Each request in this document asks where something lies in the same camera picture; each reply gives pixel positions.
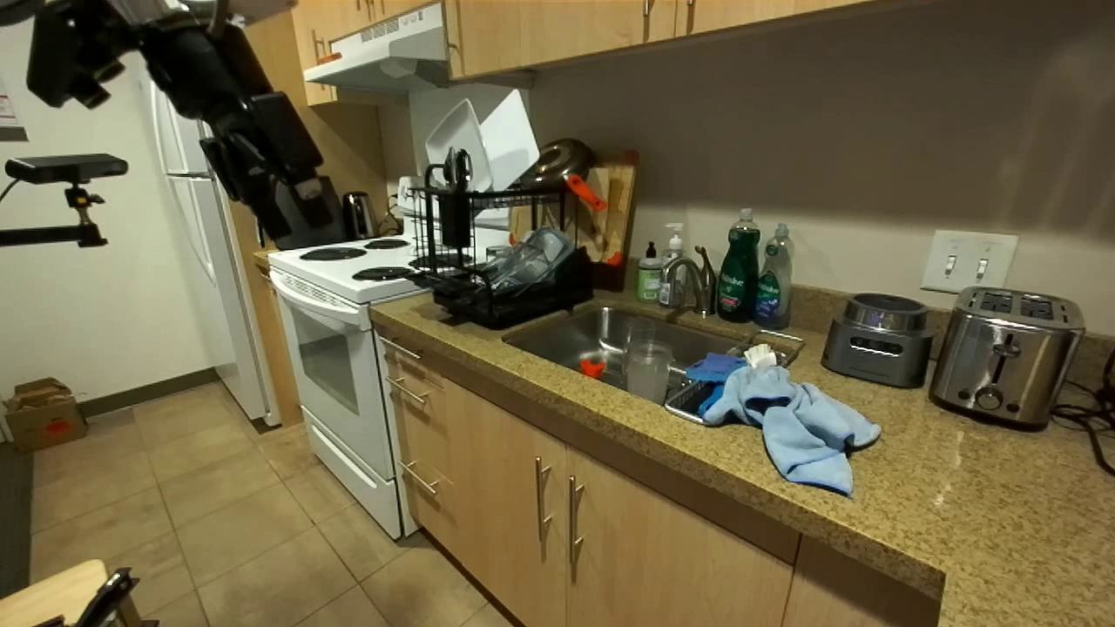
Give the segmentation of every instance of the bottle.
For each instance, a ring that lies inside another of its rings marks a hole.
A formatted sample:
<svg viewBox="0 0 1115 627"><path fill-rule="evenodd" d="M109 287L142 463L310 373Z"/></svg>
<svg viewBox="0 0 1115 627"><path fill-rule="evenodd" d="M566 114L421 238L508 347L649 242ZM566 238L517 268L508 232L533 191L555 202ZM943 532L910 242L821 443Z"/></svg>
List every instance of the bottle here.
<svg viewBox="0 0 1115 627"><path fill-rule="evenodd" d="M659 307L673 307L673 278L670 278L670 265L677 265L688 254L688 239L683 239L683 226L681 222L666 222L666 229L673 229L670 238L670 257L659 265Z"/></svg>
<svg viewBox="0 0 1115 627"><path fill-rule="evenodd" d="M757 325L789 327L789 319L790 319L790 229L779 222L764 247Z"/></svg>
<svg viewBox="0 0 1115 627"><path fill-rule="evenodd" d="M761 282L761 226L752 209L739 209L739 222L727 229L727 254L721 265L721 316L752 319Z"/></svg>
<svg viewBox="0 0 1115 627"><path fill-rule="evenodd" d="M656 239L649 239L649 249L639 260L639 298L641 304L659 304L659 272L663 272L663 257Z"/></svg>

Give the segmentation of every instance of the stovetop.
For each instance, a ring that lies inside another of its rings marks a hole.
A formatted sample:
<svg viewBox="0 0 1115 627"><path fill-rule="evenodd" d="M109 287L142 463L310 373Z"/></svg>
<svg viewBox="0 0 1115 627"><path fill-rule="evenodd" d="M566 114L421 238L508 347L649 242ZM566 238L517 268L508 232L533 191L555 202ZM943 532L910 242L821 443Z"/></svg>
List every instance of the stovetop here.
<svg viewBox="0 0 1115 627"><path fill-rule="evenodd" d="M390 304L414 297L419 284L409 272L414 247L401 238L340 239L325 247L272 249L268 265L284 278L293 278L303 297L330 293L353 304Z"/></svg>

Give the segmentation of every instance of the granite countertop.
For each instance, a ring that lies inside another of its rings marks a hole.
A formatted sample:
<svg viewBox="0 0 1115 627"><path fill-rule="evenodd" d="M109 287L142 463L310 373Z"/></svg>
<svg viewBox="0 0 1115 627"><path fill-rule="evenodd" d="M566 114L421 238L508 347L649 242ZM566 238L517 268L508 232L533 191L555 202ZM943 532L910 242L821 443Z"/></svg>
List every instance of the granite countertop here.
<svg viewBox="0 0 1115 627"><path fill-rule="evenodd" d="M429 297L372 308L375 327L536 402L568 415L673 473L769 515L918 593L942 624L1115 624L1115 481L1084 430L1052 422L1015 430L951 415L919 391L821 370L826 334L804 339L790 375L883 423L855 455L855 496L778 476L748 423L705 428L606 384L445 325Z"/></svg>

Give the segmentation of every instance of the silver toaster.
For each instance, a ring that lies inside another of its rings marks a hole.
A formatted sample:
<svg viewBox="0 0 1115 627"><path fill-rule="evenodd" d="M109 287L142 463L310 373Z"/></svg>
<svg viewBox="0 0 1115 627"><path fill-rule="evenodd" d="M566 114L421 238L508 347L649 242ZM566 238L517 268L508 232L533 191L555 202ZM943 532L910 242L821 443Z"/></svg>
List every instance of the silver toaster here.
<svg viewBox="0 0 1115 627"><path fill-rule="evenodd" d="M932 397L977 418L1047 428L1079 334L1079 307L1071 298L965 287L948 319Z"/></svg>

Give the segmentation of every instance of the toaster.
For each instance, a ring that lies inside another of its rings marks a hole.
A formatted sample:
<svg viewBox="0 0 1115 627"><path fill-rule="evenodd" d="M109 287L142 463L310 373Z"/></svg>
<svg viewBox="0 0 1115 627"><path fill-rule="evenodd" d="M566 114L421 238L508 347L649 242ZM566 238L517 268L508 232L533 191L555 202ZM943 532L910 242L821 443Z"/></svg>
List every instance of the toaster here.
<svg viewBox="0 0 1115 627"><path fill-rule="evenodd" d="M886 385L919 385L934 352L926 307L886 293L857 293L831 325L821 366Z"/></svg>
<svg viewBox="0 0 1115 627"><path fill-rule="evenodd" d="M932 397L977 418L1047 428L1079 334L1079 307L1071 298L965 287L943 330Z"/></svg>

